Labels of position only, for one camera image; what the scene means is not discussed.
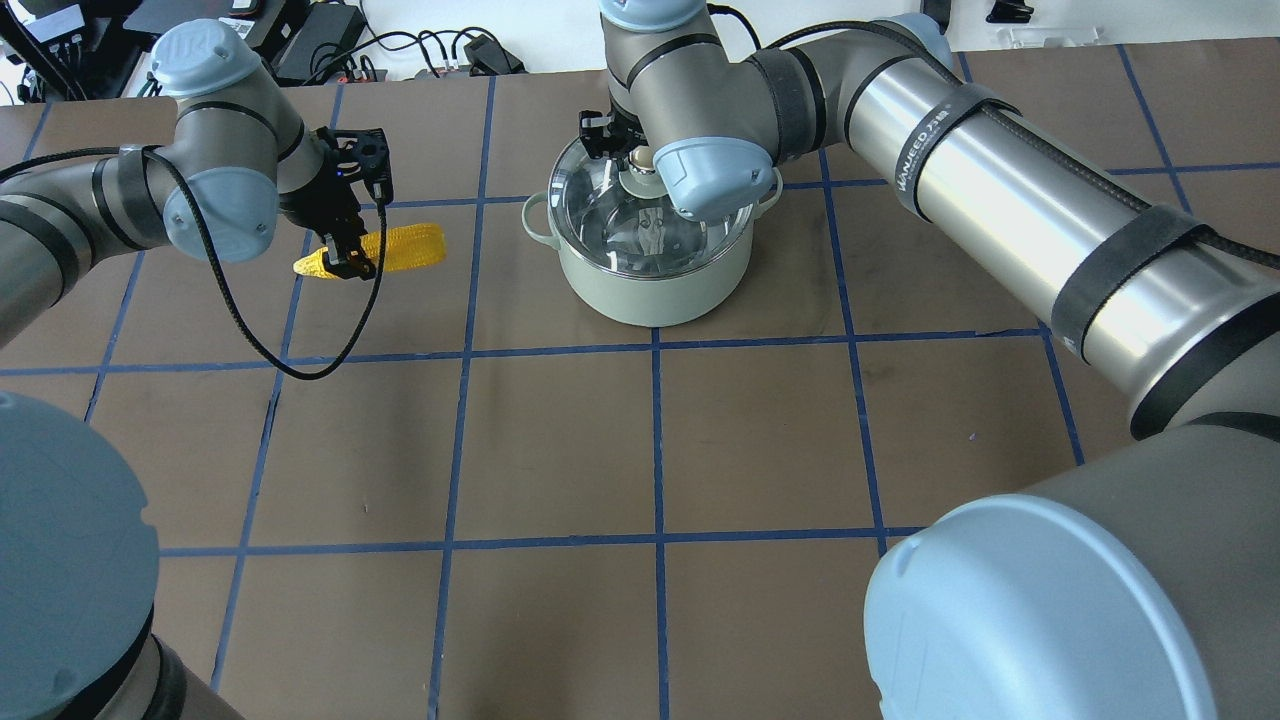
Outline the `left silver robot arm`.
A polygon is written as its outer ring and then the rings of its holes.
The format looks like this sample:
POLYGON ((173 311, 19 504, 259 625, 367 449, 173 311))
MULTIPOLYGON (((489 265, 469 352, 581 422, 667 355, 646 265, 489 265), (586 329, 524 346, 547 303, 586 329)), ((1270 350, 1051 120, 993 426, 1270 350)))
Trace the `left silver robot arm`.
MULTIPOLYGON (((82 149, 3 172, 3 341, 63 301, 101 261, 172 246, 207 263, 232 320, 279 372, 317 380, 333 366, 285 364, 251 332, 227 263, 261 255, 276 219, 311 231, 321 266, 372 282, 351 188, 392 196, 379 129, 310 129, 264 59, 232 27, 187 20, 154 46, 177 104, 166 146, 82 149)), ((145 491, 84 420, 3 393, 3 716, 5 719, 234 719, 154 628, 160 548, 145 491)))

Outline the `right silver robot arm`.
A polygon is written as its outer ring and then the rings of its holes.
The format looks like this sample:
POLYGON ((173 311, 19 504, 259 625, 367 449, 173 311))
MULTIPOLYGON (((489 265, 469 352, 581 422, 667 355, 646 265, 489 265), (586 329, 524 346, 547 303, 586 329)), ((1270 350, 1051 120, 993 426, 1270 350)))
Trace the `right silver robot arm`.
POLYGON ((1130 442, 890 543, 863 630, 882 719, 1277 716, 1277 255, 1153 202, 954 69, 915 12, 733 60, 704 1, 596 5, 594 155, 652 151, 710 222, 842 145, 1128 405, 1130 442))

